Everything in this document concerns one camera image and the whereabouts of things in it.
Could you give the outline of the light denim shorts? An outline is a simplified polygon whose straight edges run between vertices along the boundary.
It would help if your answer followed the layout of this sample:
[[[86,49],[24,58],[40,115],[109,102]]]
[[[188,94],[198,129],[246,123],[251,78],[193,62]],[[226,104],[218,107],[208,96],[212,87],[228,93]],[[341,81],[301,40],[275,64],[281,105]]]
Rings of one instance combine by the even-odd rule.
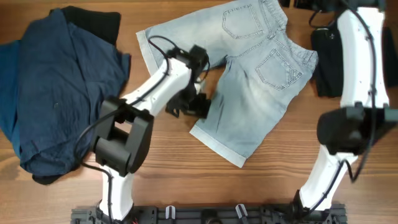
[[[317,65],[315,51],[288,38],[287,22],[277,0],[232,1],[137,33],[150,74],[174,46],[198,45],[211,67],[224,65],[208,116],[190,132],[238,167],[280,121]]]

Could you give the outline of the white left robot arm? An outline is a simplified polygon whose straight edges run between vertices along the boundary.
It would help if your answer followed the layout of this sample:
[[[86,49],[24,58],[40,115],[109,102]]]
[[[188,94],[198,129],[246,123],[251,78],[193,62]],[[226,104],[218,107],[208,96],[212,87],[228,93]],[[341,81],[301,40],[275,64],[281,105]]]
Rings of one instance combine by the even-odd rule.
[[[91,149],[103,172],[103,196],[87,223],[135,223],[132,181],[150,148],[155,117],[165,110],[206,118],[211,101],[200,74],[210,64],[205,49],[169,50],[158,71],[122,98],[103,102]]]

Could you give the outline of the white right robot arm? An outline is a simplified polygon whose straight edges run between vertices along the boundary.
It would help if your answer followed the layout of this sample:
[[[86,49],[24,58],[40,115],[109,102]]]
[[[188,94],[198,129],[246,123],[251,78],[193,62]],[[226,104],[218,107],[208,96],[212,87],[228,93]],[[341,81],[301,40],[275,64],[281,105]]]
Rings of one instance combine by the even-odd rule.
[[[384,1],[314,1],[318,12],[335,11],[343,59],[340,108],[320,116],[320,150],[306,183],[289,205],[292,220],[325,212],[345,173],[356,182],[371,148],[397,124],[384,84]]]

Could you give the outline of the black folded garment right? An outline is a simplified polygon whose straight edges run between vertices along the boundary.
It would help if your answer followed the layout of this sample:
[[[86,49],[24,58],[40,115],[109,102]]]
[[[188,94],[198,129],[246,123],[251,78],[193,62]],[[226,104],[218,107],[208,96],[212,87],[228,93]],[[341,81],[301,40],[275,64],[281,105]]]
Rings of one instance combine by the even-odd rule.
[[[343,92],[343,48],[337,26],[313,31],[311,43],[318,54],[318,64],[312,76],[318,96],[340,97]],[[389,27],[382,29],[382,58],[387,87],[397,86],[397,50]]]

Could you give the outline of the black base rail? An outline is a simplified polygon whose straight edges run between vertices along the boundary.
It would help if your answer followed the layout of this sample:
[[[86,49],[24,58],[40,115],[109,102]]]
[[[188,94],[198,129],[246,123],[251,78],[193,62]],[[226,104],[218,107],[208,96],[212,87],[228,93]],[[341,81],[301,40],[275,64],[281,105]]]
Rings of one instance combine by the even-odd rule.
[[[112,223],[348,223],[345,205],[343,204],[334,204],[330,209],[323,212],[315,210],[299,221],[289,219],[288,206],[283,204],[245,207],[243,212],[239,211],[239,207],[175,208],[172,205],[165,208],[134,207],[124,220],[113,220]],[[97,207],[77,208],[72,210],[70,223],[109,223],[109,218]]]

